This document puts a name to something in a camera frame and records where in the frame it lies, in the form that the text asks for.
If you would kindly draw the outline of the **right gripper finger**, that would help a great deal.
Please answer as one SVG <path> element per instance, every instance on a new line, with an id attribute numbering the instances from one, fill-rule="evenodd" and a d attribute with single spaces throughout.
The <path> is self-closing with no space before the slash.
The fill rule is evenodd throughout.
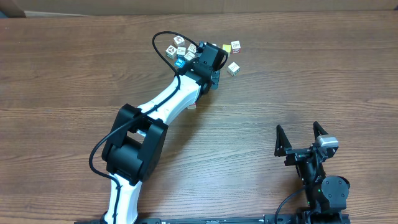
<path id="1" fill-rule="evenodd" d="M 276 143 L 274 155 L 277 157 L 286 156 L 287 152 L 292 150 L 292 146 L 281 125 L 276 126 Z"/>
<path id="2" fill-rule="evenodd" d="M 317 139 L 317 137 L 321 135 L 328 135 L 328 133 L 322 128 L 322 126 L 317 121 L 313 123 L 313 133 L 315 139 Z"/>

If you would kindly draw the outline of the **blue-sided block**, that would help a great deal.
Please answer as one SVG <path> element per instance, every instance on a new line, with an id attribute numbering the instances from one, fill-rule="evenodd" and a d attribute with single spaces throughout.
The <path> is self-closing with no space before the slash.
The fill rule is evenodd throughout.
<path id="1" fill-rule="evenodd" d="M 178 58 L 176 59 L 174 65 L 176 68 L 183 68 L 186 64 L 186 61 L 184 59 Z"/>

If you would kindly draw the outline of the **red number three block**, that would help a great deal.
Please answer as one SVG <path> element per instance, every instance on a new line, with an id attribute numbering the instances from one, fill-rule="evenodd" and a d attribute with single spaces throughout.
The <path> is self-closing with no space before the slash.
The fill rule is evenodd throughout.
<path id="1" fill-rule="evenodd" d="M 189 106 L 187 106 L 187 109 L 188 110 L 194 110 L 194 109 L 196 109 L 197 108 L 197 105 L 194 103 L 194 104 L 191 104 L 191 105 L 189 105 Z"/>

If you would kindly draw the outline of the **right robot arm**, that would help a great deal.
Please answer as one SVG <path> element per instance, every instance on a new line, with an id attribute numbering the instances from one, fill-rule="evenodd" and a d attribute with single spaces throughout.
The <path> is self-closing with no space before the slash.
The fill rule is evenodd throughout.
<path id="1" fill-rule="evenodd" d="M 350 182 L 337 175 L 327 176 L 322 163 L 332 158 L 339 148 L 337 138 L 328 134 L 318 122 L 313 123 L 315 142 L 308 148 L 294 149 L 282 126 L 276 126 L 274 155 L 285 157 L 286 166 L 296 168 L 303 187 L 289 195 L 278 206 L 274 222 L 277 223 L 282 207 L 293 197 L 305 193 L 307 207 L 298 208 L 289 218 L 291 223 L 332 224 L 349 223 L 349 216 L 343 215 L 346 199 L 349 195 Z"/>

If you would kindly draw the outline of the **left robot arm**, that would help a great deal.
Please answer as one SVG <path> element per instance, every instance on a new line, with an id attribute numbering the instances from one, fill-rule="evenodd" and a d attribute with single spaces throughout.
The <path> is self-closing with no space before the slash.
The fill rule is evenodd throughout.
<path id="1" fill-rule="evenodd" d="M 187 107 L 218 85 L 228 53 L 213 44 L 178 67 L 172 83 L 138 107 L 124 105 L 102 152 L 111 178 L 108 211 L 101 223 L 135 223 L 142 184 L 159 162 L 169 124 Z"/>

